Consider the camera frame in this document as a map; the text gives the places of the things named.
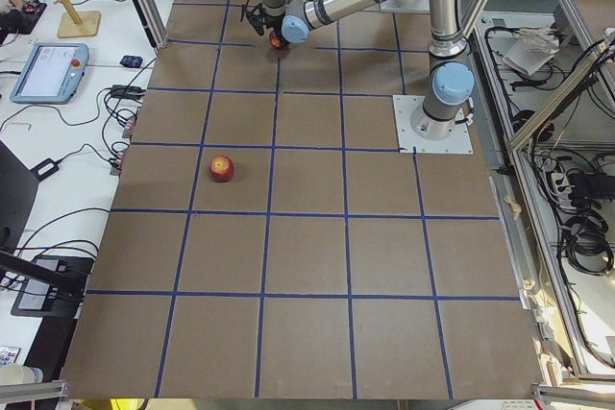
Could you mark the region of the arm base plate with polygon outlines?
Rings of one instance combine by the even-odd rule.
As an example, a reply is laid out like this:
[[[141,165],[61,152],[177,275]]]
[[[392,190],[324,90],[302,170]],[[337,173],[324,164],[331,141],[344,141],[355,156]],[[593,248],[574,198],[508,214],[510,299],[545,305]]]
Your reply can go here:
[[[407,154],[471,155],[470,122],[462,108],[447,122],[430,119],[422,95],[393,95],[398,150]]]

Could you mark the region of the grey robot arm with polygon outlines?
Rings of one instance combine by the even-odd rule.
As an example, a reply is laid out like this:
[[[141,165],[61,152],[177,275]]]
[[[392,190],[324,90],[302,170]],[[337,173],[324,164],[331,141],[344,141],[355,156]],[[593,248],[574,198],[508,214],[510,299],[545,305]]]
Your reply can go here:
[[[310,32],[355,12],[388,0],[261,0],[243,6],[242,18],[260,36],[284,48],[300,44]],[[470,98],[475,78],[467,60],[467,40],[459,23],[458,0],[429,0],[430,88],[422,106],[411,116],[411,127],[433,141],[446,138],[455,125],[461,106]]]

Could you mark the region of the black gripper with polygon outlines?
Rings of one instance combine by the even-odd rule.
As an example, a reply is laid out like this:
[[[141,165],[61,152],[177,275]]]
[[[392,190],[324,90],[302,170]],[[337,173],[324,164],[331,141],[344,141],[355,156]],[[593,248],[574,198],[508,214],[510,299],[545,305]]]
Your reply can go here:
[[[264,5],[259,3],[253,7],[245,6],[243,17],[259,36],[265,36],[266,32],[274,31],[279,37],[278,48],[285,49],[289,42],[283,37],[282,25],[284,15],[274,16],[266,11]]]

